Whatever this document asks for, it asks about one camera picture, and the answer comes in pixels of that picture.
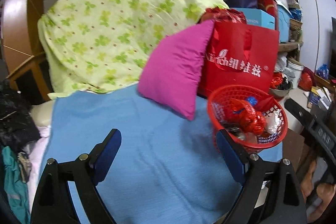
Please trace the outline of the person's right hand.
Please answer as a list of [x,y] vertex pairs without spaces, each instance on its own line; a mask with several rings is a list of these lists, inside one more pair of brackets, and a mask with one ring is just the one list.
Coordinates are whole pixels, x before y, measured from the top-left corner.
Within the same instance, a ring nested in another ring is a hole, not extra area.
[[318,162],[319,160],[314,160],[310,163],[309,169],[301,182],[301,192],[304,201],[306,201],[314,189],[321,200],[320,204],[307,215],[307,223],[313,223],[319,219],[335,195],[335,185],[320,182],[317,186],[314,186],[313,176],[321,171],[320,163]]

